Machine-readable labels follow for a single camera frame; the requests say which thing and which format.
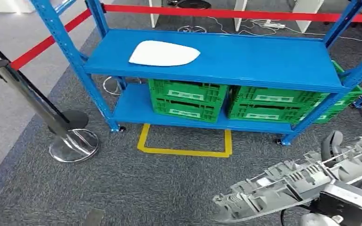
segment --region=blue metal shelf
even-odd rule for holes
[[[337,101],[362,82],[362,62],[347,70],[341,83],[327,49],[349,26],[362,9],[362,0],[351,0],[340,19],[320,39],[289,37],[253,37],[248,35],[183,33],[169,31],[110,30],[99,0],[86,0],[97,24],[102,42],[90,58],[77,50],[49,0],[30,0],[46,27],[66,56],[71,67],[102,113],[111,131],[119,131],[119,121],[232,129],[285,134],[283,145],[308,128]],[[155,67],[128,62],[134,48],[142,41],[158,40],[198,49],[201,55],[187,65]],[[120,81],[123,94],[112,112],[96,87],[91,74],[112,75]],[[127,86],[125,77],[199,81],[280,89],[331,93],[299,124],[235,121],[222,112],[217,123],[157,115],[150,105],[144,85]]]
[[[291,125],[287,123],[230,120],[227,118],[224,108],[220,113],[217,123],[207,123],[156,114],[153,112],[149,87],[146,84],[128,84],[127,88],[117,101],[112,119],[122,122],[206,129],[231,129],[280,134],[289,134],[293,132]]]
[[[145,40],[196,48],[196,60],[181,66],[130,64]],[[342,86],[321,40],[168,31],[109,30],[84,65],[87,73],[181,81],[339,92]]]

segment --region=power strip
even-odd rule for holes
[[[272,23],[271,20],[267,20],[266,23],[263,24],[263,27],[272,27],[272,28],[285,28],[285,24],[276,24]]]

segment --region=green plastic crate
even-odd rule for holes
[[[304,114],[304,108],[291,106],[258,105],[256,102],[233,102],[228,110],[228,118],[250,121],[271,121],[292,123]]]
[[[179,97],[194,104],[222,105],[228,90],[228,85],[188,81],[149,79],[148,84],[152,97]]]
[[[264,105],[282,103],[284,106],[291,107],[304,107],[316,103],[321,94],[310,91],[270,89],[249,86],[234,87],[232,92],[234,93],[234,101],[238,103],[247,103],[252,101]]]
[[[335,70],[338,74],[344,72],[342,67],[338,65],[337,62],[332,61],[335,66]],[[294,124],[299,123],[301,120],[305,118],[305,116],[318,106],[327,96],[329,93],[321,93],[321,97],[318,102],[316,102],[312,107],[309,108],[307,112],[303,114],[299,121],[294,122]],[[353,101],[355,101],[358,97],[362,95],[362,88],[360,86],[356,86],[352,91],[350,91],[346,96],[344,96],[341,100],[339,100],[334,106],[332,106],[326,113],[320,116],[314,123],[327,123],[329,120],[332,119],[335,115],[343,111],[348,105],[350,105]]]
[[[337,62],[332,61],[332,63],[334,64],[335,70],[337,71],[338,74],[345,72]],[[328,96],[328,94],[329,93],[321,93],[320,99],[310,109],[313,109],[314,107],[318,106]],[[356,86],[346,96],[344,96],[336,104],[334,104],[334,106],[330,108],[330,111],[338,111],[338,110],[342,111],[361,95],[362,95],[362,88],[360,86]]]
[[[339,114],[342,110],[328,110],[325,114],[320,116],[314,123],[327,123],[329,120],[331,120],[335,115]],[[302,116],[299,121],[303,120],[307,114]]]
[[[154,112],[186,119],[215,123],[220,113],[221,105],[193,104],[172,98],[151,97]]]

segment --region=red barrier tape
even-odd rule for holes
[[[271,20],[311,20],[334,22],[341,16],[337,13],[287,13],[265,11],[234,11],[225,9],[192,9],[149,6],[104,5],[108,12],[154,13],[174,16],[212,16],[225,18],[271,19]],[[362,15],[357,15],[354,22],[362,22]]]
[[[71,20],[69,23],[65,25],[65,29],[67,32],[72,31],[76,26],[81,24],[84,20],[91,16],[91,12],[89,9],[82,12],[76,18]],[[47,37],[44,41],[40,42],[38,45],[34,46],[32,49],[21,55],[19,58],[14,60],[11,63],[11,66],[15,70],[19,70],[23,67],[26,63],[30,62],[32,59],[36,58],[40,53],[45,51],[51,45],[55,43],[55,40],[52,36]]]

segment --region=gray floor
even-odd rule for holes
[[[213,5],[231,8],[232,2]],[[149,29],[147,15],[107,16],[111,27]],[[158,29],[175,30],[187,22],[184,17],[161,16]],[[232,30],[231,20],[220,22]],[[219,32],[209,18],[197,23]],[[328,29],[313,23],[310,32]],[[298,35],[287,31],[280,34]],[[362,38],[360,28],[349,29],[344,35]],[[98,41],[93,32],[83,52],[90,53]],[[362,42],[338,40],[331,55],[343,67],[351,68],[362,60]],[[104,77],[95,79],[101,84]],[[330,123],[312,126],[292,146],[274,144],[272,140],[278,135],[232,132],[233,155],[227,159],[146,154],[136,148],[141,125],[123,123],[125,133],[110,133],[72,70],[66,70],[49,97],[62,109],[88,113],[88,128],[101,138],[101,150],[84,163],[60,164],[47,152],[52,134],[34,117],[0,165],[0,225],[79,225],[94,208],[105,211],[104,225],[221,225],[210,220],[216,211],[210,201],[215,194],[229,192],[230,185],[261,173],[265,167],[301,158],[303,153],[317,149],[319,140],[333,129],[342,131],[346,139],[362,136],[362,110],[347,108]],[[115,103],[115,98],[105,97]],[[175,134],[182,137],[175,139]],[[210,129],[152,126],[147,145],[220,151],[222,134]],[[280,225],[278,217],[271,214],[240,225]],[[297,223],[290,214],[287,222]]]

